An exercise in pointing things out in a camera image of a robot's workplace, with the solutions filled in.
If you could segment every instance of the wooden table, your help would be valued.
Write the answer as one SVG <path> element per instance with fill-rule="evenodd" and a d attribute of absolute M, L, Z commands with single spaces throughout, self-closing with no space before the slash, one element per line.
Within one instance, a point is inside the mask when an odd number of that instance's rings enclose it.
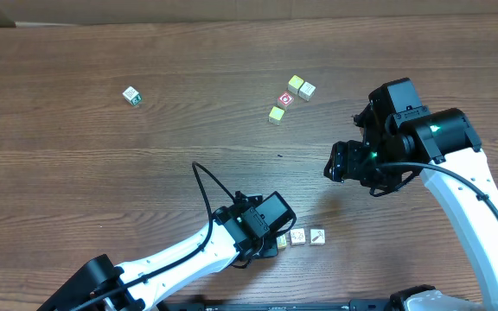
<path fill-rule="evenodd" d="M 269 124 L 293 74 L 316 95 Z M 323 227 L 327 243 L 170 301 L 346 301 L 422 283 L 480 301 L 420 181 L 375 199 L 322 176 L 331 145 L 360 138 L 350 116 L 367 95 L 405 76 L 432 111 L 467 113 L 498 185 L 498 16 L 0 29 L 0 309 L 36 309 L 99 254 L 145 257 L 201 228 L 192 161 L 232 191 L 279 191 L 297 227 Z M 209 181 L 214 208 L 227 205 Z"/>

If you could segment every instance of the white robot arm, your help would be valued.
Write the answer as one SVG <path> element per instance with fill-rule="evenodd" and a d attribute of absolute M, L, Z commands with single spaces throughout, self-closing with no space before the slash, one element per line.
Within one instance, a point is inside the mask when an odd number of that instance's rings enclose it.
<path fill-rule="evenodd" d="M 276 237 L 295 225 L 297 217 L 274 192 L 231 195 L 204 167 L 193 163 L 195 177 L 207 206 L 209 222 L 195 235 L 155 255 L 113 266 L 106 255 L 86 263 L 38 311 L 92 310 L 149 311 L 195 279 L 219 272 L 236 261 L 275 257 Z M 213 213 L 197 168 L 205 171 L 230 196 L 233 204 Z M 280 230 L 290 223 L 286 230 Z"/>
<path fill-rule="evenodd" d="M 408 78 L 386 83 L 368 98 L 354 117 L 363 141 L 334 144 L 324 175 L 360 181 L 374 197 L 396 192 L 419 175 L 449 217 L 483 297 L 479 305 L 422 286 L 392 295 L 392 307 L 498 311 L 498 190 L 479 136 L 457 109 L 430 114 Z M 411 175 L 402 180 L 406 172 Z"/>
<path fill-rule="evenodd" d="M 164 271 L 128 289 L 135 301 L 141 299 L 144 302 L 144 311 L 153 309 L 157 303 L 195 279 L 222 271 L 238 258 L 239 251 L 235 247 L 235 240 L 226 228 L 216 222 L 213 223 L 213 228 L 210 241 L 203 251 L 174 269 Z M 117 267 L 124 271 L 120 275 L 120 281 L 126 284 L 187 256 L 203 242 L 207 232 L 208 225 L 205 225 L 192 237 L 164 251 L 133 262 L 119 264 Z M 110 298 L 106 298 L 105 303 L 108 310 L 116 310 Z"/>

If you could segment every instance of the black base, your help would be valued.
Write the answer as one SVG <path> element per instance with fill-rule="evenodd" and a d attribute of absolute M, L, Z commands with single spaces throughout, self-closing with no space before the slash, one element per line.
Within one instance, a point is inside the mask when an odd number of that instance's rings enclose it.
<path fill-rule="evenodd" d="M 353 299 L 333 303 L 262 303 L 262 304 L 159 304 L 159 311 L 383 311 L 389 299 Z"/>

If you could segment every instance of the small cube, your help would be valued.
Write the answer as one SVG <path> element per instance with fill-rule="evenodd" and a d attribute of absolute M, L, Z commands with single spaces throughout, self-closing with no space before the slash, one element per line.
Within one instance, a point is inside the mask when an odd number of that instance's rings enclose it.
<path fill-rule="evenodd" d="M 299 90 L 299 97 L 306 101 L 309 101 L 312 95 L 314 95 L 315 90 L 316 90 L 315 86 L 313 86 L 309 82 L 305 82 L 303 86 L 301 86 L 301 89 Z"/>
<path fill-rule="evenodd" d="M 326 232 L 323 229 L 310 229 L 310 244 L 322 245 L 326 243 Z"/>
<path fill-rule="evenodd" d="M 299 92 L 299 88 L 303 85 L 303 82 L 303 79 L 294 75 L 287 84 L 288 91 L 297 95 L 297 92 Z"/>
<path fill-rule="evenodd" d="M 278 97 L 278 107 L 287 111 L 287 107 L 293 103 L 295 100 L 288 92 L 284 92 L 280 97 Z"/>
<path fill-rule="evenodd" d="M 290 237 L 291 237 L 291 245 L 299 245 L 305 243 L 303 228 L 291 229 Z"/>
<path fill-rule="evenodd" d="M 287 240 L 285 239 L 285 234 L 276 238 L 276 242 L 278 243 L 278 249 L 284 249 L 287 247 Z"/>
<path fill-rule="evenodd" d="M 142 95 L 131 86 L 129 86 L 126 91 L 122 93 L 122 95 L 124 96 L 124 98 L 126 98 L 126 100 L 128 100 L 128 103 L 133 106 L 139 104 L 139 102 L 142 101 Z"/>
<path fill-rule="evenodd" d="M 272 108 L 272 111 L 270 111 L 270 114 L 268 115 L 268 122 L 275 124 L 275 125 L 280 125 L 280 122 L 282 121 L 282 117 L 284 116 L 283 110 L 274 107 Z"/>

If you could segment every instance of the yellow block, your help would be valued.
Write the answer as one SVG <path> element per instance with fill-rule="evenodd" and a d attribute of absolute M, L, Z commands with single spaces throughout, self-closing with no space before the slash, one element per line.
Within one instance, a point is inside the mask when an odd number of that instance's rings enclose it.
<path fill-rule="evenodd" d="M 278 243 L 278 249 L 284 249 L 287 247 L 287 240 L 285 239 L 285 234 L 282 234 L 281 236 L 276 238 L 276 241 Z"/>
<path fill-rule="evenodd" d="M 277 107 L 274 107 L 272 108 L 272 111 L 270 111 L 270 114 L 268 115 L 268 122 L 275 125 L 280 125 L 283 116 L 284 116 L 284 111 Z"/>
<path fill-rule="evenodd" d="M 287 89 L 290 90 L 290 92 L 297 94 L 297 92 L 299 92 L 299 88 L 301 88 L 303 83 L 304 83 L 303 79 L 294 75 L 291 78 L 290 82 L 287 84 Z"/>

